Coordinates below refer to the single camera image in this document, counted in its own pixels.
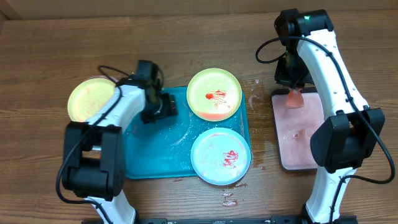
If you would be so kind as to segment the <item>pink sponge with dark scourer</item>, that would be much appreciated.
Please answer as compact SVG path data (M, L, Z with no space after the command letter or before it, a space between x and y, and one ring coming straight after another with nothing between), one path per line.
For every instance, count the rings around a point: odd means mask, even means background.
M304 100L300 89L290 89L285 104L288 108L302 108Z

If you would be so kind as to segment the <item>yellow plate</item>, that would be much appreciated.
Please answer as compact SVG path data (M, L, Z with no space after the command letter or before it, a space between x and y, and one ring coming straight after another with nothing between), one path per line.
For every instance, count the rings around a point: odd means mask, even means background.
M68 99L72 121L84 122L96 114L113 96L116 84L106 77L91 77L80 83Z

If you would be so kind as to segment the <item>yellow-green plate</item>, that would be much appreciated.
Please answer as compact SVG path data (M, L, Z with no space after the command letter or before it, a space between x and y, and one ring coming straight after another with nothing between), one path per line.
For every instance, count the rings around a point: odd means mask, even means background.
M220 68L198 72L187 86L190 109L206 121L222 121L237 112L243 92L238 79Z

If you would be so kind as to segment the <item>light blue plate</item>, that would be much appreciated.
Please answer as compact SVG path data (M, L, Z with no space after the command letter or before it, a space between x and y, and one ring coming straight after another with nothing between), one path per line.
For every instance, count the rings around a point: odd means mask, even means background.
M212 128L196 138L190 158L194 171L205 182L231 185L249 170L251 149L236 131Z

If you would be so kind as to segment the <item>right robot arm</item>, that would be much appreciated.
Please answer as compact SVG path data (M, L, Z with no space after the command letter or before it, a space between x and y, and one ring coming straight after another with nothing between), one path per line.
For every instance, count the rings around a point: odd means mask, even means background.
M371 109L355 87L325 10L281 11L274 27L286 48L278 58L276 82L290 88L315 85L323 108L324 122L310 138L318 168L302 223L356 223L340 217L340 204L356 169L380 141L384 114Z

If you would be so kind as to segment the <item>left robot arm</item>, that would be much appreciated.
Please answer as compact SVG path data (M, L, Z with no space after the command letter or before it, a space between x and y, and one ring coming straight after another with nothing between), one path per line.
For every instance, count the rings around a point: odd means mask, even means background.
M112 98L95 115L67 125L55 184L61 201L92 205L102 223L139 223L123 192L123 134L136 116L148 124L178 114L174 96L163 93L163 86L160 67L140 60L135 73L123 73Z

